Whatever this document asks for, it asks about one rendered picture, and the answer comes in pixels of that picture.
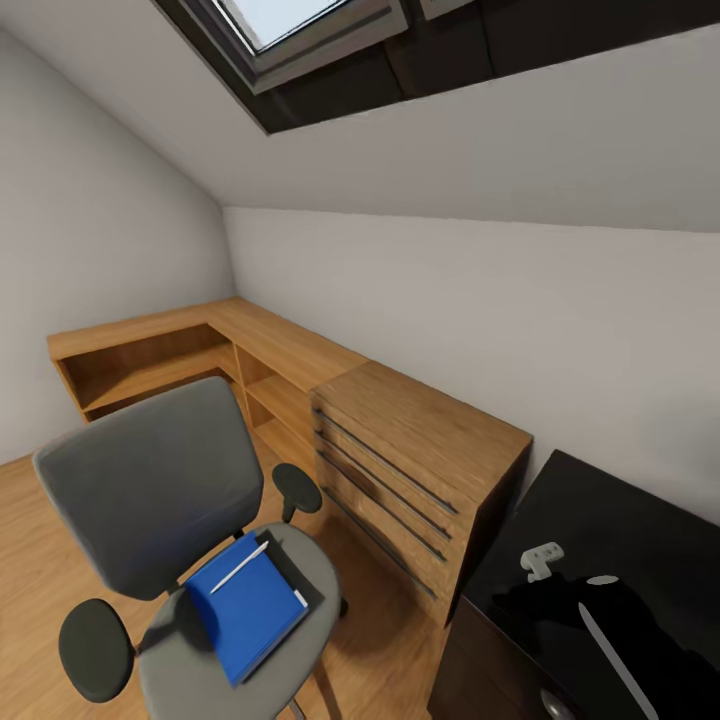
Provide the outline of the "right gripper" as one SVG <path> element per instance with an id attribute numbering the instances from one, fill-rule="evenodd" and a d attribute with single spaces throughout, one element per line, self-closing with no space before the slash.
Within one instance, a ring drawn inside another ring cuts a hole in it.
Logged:
<path id="1" fill-rule="evenodd" d="M 556 588 L 567 582 L 562 573 L 552 572 L 552 576 L 541 581 L 528 581 L 509 589 L 509 594 L 492 594 L 494 604 L 508 616 L 518 617 L 522 624 L 531 626 L 548 619 L 558 624 L 566 624 L 556 608 Z"/>

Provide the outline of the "mouse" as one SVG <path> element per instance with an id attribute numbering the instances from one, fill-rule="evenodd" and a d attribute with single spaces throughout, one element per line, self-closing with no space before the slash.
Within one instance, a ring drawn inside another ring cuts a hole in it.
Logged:
<path id="1" fill-rule="evenodd" d="M 512 587 L 515 587 L 517 585 L 520 585 L 522 583 L 527 582 L 527 580 L 524 577 L 518 576 L 513 577 L 512 579 L 509 579 L 505 582 L 499 583 L 494 590 L 494 594 L 509 594 L 509 589 Z"/>

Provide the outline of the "swivel chair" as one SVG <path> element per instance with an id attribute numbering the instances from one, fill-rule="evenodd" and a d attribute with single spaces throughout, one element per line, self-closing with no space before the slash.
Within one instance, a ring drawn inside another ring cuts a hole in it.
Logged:
<path id="1" fill-rule="evenodd" d="M 285 496 L 281 521 L 253 531 L 309 604 L 309 612 L 233 689 L 185 584 L 177 579 L 258 515 L 264 475 L 247 424 L 221 376 L 181 385 L 40 446 L 32 462 L 53 507 L 102 584 L 154 601 L 157 611 L 133 646 L 107 601 L 79 603 L 62 624 L 63 669 L 90 702 L 118 697 L 138 659 L 151 720 L 275 720 L 319 662 L 349 610 L 327 552 L 290 524 L 316 513 L 322 494 L 300 467 L 272 478 Z"/>

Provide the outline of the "pen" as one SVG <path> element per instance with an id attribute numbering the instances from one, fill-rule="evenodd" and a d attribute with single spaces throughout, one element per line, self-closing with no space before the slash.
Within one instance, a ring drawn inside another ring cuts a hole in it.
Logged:
<path id="1" fill-rule="evenodd" d="M 236 566 L 236 568 L 234 568 L 234 570 L 232 570 L 232 572 L 230 572 L 230 574 L 228 574 L 228 576 L 226 576 L 226 578 L 224 578 L 224 580 L 222 580 L 222 582 L 220 582 L 220 584 L 218 584 L 218 586 L 216 586 L 216 588 L 214 588 L 214 590 L 212 590 L 212 594 L 214 594 L 214 592 L 216 592 L 216 590 L 218 590 L 218 588 L 220 588 L 221 586 L 224 586 L 224 584 L 226 584 L 226 582 L 228 582 L 228 580 L 230 580 L 230 578 L 232 578 L 232 576 L 234 576 L 234 574 L 236 574 L 236 572 L 238 572 L 238 570 L 240 570 L 240 568 L 242 568 L 242 566 L 244 566 L 244 564 L 246 564 L 247 562 L 252 560 L 252 558 L 256 558 L 256 556 L 258 556 L 258 554 L 260 554 L 260 552 L 262 552 L 262 550 L 264 550 L 264 548 L 267 548 L 267 545 L 268 545 L 268 541 L 266 543 L 263 543 L 262 546 L 260 546 L 259 548 L 256 548 L 256 550 L 254 550 L 254 552 L 252 552 L 252 554 L 250 554 L 250 556 L 248 556 L 248 558 L 246 558 L 246 560 L 244 560 L 244 562 L 241 562 L 240 564 L 238 564 L 238 566 Z"/>

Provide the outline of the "folder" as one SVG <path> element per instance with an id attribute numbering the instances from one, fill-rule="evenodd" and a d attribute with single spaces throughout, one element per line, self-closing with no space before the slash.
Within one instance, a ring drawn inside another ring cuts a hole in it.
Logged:
<path id="1" fill-rule="evenodd" d="M 212 594 L 262 544 L 249 531 L 183 583 L 233 689 L 309 612 L 309 604 L 267 548 Z"/>

